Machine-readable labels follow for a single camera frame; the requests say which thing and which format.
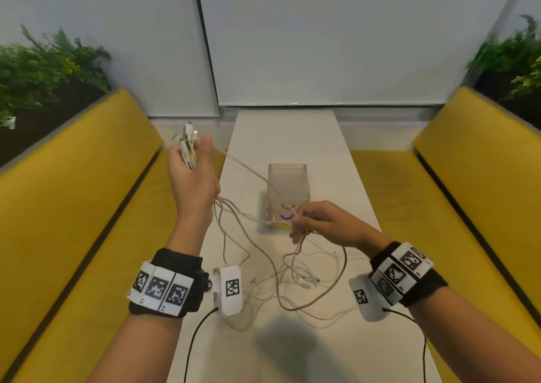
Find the hand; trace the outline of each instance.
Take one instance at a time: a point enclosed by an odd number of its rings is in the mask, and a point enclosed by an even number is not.
[[[297,214],[289,234],[295,244],[303,234],[314,231],[332,243],[356,248],[372,259],[391,243],[379,230],[329,201],[301,205]]]
[[[198,256],[212,222],[212,205],[220,193],[220,183],[212,165],[212,137],[202,136],[195,148],[199,156],[194,171],[184,164],[180,145],[169,148],[169,180],[178,217],[167,247]]]

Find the foliage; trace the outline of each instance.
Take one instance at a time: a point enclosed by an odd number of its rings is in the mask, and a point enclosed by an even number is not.
[[[58,101],[56,90],[72,79],[109,91],[107,79],[99,72],[102,61],[111,60],[103,48],[73,42],[60,28],[52,40],[44,34],[40,42],[22,26],[30,47],[21,44],[0,46],[0,127],[15,127],[13,109],[32,109]]]
[[[521,16],[526,28],[513,37],[499,41],[496,37],[481,45],[468,68],[485,72],[513,71],[520,75],[530,72],[531,65],[541,56],[539,23],[532,16]]]
[[[541,56],[539,56],[536,62],[532,64],[529,74],[519,76],[513,79],[512,82],[520,83],[520,85],[511,91],[509,94],[510,97],[526,95],[533,92],[537,88],[541,88]]]

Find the plastic container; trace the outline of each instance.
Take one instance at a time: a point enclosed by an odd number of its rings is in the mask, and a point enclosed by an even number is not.
[[[267,220],[289,228],[294,215],[291,208],[296,210],[310,202],[308,168],[306,164],[269,164],[267,179],[287,201],[284,202],[273,187],[267,185]]]

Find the black cable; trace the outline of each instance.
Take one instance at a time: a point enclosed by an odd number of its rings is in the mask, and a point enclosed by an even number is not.
[[[203,324],[203,322],[206,321],[206,319],[210,315],[212,315],[215,311],[218,311],[218,308],[214,308],[209,313],[207,313],[205,315],[205,317],[203,319],[201,319],[198,326],[195,328],[195,332],[194,332],[194,334],[192,336],[192,341],[190,342],[190,349],[188,349],[188,357],[186,358],[186,370],[184,371],[184,383],[186,383],[186,376],[188,375],[188,363],[190,363],[190,353],[192,352],[192,346],[194,344],[195,335],[197,334],[197,332],[198,332],[199,328],[201,327],[201,325]]]
[[[405,315],[404,313],[400,313],[399,311],[394,311],[393,309],[386,309],[386,308],[382,308],[382,311],[388,311],[388,312],[391,312],[391,313],[396,313],[397,315],[400,315],[403,318],[411,320],[413,323],[417,324],[417,322],[415,321],[414,318],[410,318],[408,315]],[[426,336],[424,336],[424,338],[425,338],[425,344],[423,346],[423,382],[426,383],[426,361],[425,361],[425,358],[426,358]]]

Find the white table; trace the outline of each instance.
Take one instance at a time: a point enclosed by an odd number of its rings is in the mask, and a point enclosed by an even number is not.
[[[330,200],[362,220],[379,228],[374,211],[362,186],[355,165],[333,112],[327,110],[241,111],[237,117],[229,152],[263,176],[269,163],[305,163],[313,201]],[[266,183],[234,161],[227,159],[221,176],[222,196],[232,200],[244,212],[264,216]],[[272,274],[268,260],[249,244],[231,214],[225,214],[223,226],[252,254],[242,265],[244,285]],[[245,220],[254,241],[281,265],[281,256],[293,251],[287,230],[271,230]],[[342,249],[320,236],[311,239],[340,256]],[[307,253],[315,247],[307,242]],[[226,258],[238,264],[245,253],[228,241]],[[308,308],[319,317],[356,307],[348,280],[368,272],[369,262],[351,250],[347,269],[327,296]],[[203,268],[212,272],[223,266],[222,233],[216,222],[211,225],[202,250]],[[321,278],[332,278],[336,262],[332,257],[300,255],[300,260]],[[273,280],[262,283],[262,290],[273,288]],[[294,284],[281,285],[281,295],[297,305],[304,304],[324,289],[309,290]],[[182,381],[188,346],[196,325],[213,307],[207,295],[197,314],[189,314],[183,323],[179,345],[169,374],[169,382]],[[398,310],[407,312],[402,306]],[[249,311],[235,318],[235,324],[247,325]],[[301,314],[317,326],[328,325]],[[328,328],[313,328],[297,313],[285,312],[276,299],[266,302],[245,332],[227,326],[213,314],[199,329],[190,359],[189,383],[240,382],[422,382],[423,336],[419,328],[401,316],[390,314],[381,322],[366,322],[355,309]],[[441,381],[432,357],[426,353],[427,381]]]

